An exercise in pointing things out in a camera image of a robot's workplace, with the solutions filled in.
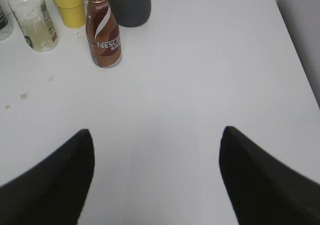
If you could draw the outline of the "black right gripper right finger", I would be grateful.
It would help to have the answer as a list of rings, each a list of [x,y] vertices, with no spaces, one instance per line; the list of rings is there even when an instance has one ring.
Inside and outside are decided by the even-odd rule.
[[[318,225],[320,185],[226,126],[219,169],[240,225]]]

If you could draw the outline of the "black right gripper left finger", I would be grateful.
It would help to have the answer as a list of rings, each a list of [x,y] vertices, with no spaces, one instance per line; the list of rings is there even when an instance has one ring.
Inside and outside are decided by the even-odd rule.
[[[76,225],[95,170],[88,129],[81,129],[37,165],[0,187],[2,225]]]

